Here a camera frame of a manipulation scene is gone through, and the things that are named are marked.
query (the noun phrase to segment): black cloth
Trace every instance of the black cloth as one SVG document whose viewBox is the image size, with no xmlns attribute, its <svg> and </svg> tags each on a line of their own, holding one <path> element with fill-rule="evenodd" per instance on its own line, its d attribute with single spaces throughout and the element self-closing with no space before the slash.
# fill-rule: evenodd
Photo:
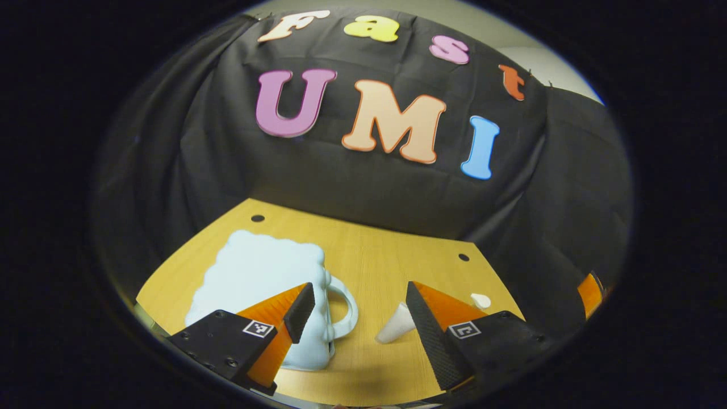
<svg viewBox="0 0 727 409">
<path fill-rule="evenodd" d="M 330 10 L 264 43 L 258 37 L 281 17 L 309 10 L 259 22 L 235 17 L 170 58 L 120 109 L 99 156 L 92 225 L 120 288 L 135 297 L 175 250 L 251 197 L 473 241 L 528 321 L 553 334 L 581 323 L 577 285 L 591 269 L 614 282 L 630 226 L 627 159 L 606 109 L 544 87 L 495 49 L 437 23 L 386 10 Z M 359 15 L 396 20 L 398 39 L 348 36 L 344 27 Z M 435 35 L 466 43 L 469 63 L 433 57 Z M 505 91 L 500 64 L 526 80 L 524 101 Z M 266 135 L 255 120 L 260 74 L 292 71 L 278 107 L 292 117 L 305 91 L 301 74 L 312 68 L 337 72 L 315 126 L 297 138 Z M 390 154 L 381 143 L 371 152 L 342 146 L 358 110 L 359 79 L 389 84 L 402 110 L 419 95 L 447 104 L 435 163 L 404 159 L 398 148 L 406 138 Z M 460 170 L 474 115 L 500 128 L 488 180 Z"/>
</svg>

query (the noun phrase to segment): wooden table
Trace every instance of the wooden table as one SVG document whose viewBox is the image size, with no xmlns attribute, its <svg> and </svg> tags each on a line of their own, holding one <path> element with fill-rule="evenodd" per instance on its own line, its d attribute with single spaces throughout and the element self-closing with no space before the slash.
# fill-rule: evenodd
<svg viewBox="0 0 727 409">
<path fill-rule="evenodd" d="M 254 215 L 265 219 L 254 222 Z M 166 332 L 185 327 L 195 291 L 236 230 L 320 246 L 326 268 L 346 284 L 358 304 L 358 324 L 334 342 L 336 354 L 328 367 L 316 372 L 280 369 L 276 377 L 280 394 L 329 405 L 368 406 L 442 393 L 416 330 L 391 344 L 374 341 L 405 300 L 410 280 L 470 304 L 471 293 L 485 294 L 492 301 L 488 313 L 508 310 L 523 318 L 473 243 L 374 229 L 248 199 L 182 246 L 139 292 L 139 305 Z M 329 297 L 332 319 L 337 321 L 345 316 L 346 303 L 333 293 Z"/>
</svg>

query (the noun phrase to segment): white cup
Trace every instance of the white cup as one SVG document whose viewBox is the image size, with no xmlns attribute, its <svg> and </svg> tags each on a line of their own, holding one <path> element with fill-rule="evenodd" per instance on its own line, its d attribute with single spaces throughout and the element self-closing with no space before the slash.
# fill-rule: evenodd
<svg viewBox="0 0 727 409">
<path fill-rule="evenodd" d="M 185 325 L 192 325 L 218 309 L 236 314 L 305 282 L 313 283 L 316 306 L 300 342 L 291 345 L 282 367 L 324 369 L 335 353 L 333 340 L 356 326 L 358 307 L 346 286 L 324 268 L 323 250 L 311 243 L 235 231 L 205 273 Z M 328 290 L 340 294 L 348 304 L 348 313 L 339 322 L 331 321 Z"/>
</svg>

